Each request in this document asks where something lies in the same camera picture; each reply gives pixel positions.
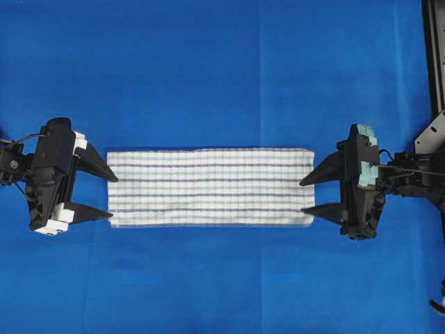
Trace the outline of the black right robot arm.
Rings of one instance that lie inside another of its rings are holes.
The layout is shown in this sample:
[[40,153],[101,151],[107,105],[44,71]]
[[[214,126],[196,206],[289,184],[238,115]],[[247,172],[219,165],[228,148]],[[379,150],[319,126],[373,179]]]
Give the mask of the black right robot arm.
[[353,124],[346,140],[337,143],[300,185],[339,181],[340,201],[302,209],[337,223],[353,240],[374,239],[388,194],[425,198],[444,211],[444,147],[433,153],[396,153],[380,163],[382,150],[371,127]]

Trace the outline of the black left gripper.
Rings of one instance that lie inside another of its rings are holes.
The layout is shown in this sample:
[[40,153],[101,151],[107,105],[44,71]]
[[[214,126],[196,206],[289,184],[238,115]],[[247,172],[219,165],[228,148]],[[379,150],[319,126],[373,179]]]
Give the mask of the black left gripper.
[[73,132],[68,118],[54,118],[41,127],[31,160],[31,179],[27,182],[29,228],[40,234],[55,236],[67,232],[76,223],[109,219],[113,215],[94,207],[73,202],[59,204],[63,182],[70,174],[73,155],[79,158],[78,169],[109,182],[117,176],[102,159],[86,136]]

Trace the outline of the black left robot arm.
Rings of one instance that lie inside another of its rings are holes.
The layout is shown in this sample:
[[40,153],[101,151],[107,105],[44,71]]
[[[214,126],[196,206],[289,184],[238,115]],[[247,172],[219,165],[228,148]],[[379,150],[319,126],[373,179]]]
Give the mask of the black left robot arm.
[[73,224],[109,219],[112,214],[72,202],[78,171],[117,182],[86,136],[72,129],[68,118],[53,118],[37,133],[35,152],[24,154],[25,138],[1,141],[1,185],[23,182],[34,232],[55,236],[67,232]]

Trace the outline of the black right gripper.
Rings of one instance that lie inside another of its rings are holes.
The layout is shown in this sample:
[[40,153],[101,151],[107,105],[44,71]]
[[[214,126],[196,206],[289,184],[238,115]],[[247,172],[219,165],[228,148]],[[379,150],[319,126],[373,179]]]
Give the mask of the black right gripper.
[[328,155],[300,181],[300,186],[341,180],[341,203],[301,211],[341,225],[341,234],[350,239],[373,239],[385,205],[385,196],[378,191],[378,140],[371,127],[354,124],[337,148],[339,151]]

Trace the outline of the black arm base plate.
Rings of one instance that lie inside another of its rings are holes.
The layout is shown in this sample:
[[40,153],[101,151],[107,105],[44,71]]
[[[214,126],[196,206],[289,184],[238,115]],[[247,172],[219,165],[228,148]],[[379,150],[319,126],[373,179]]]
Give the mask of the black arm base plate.
[[444,111],[440,111],[438,116],[415,138],[415,154],[434,154],[444,144]]

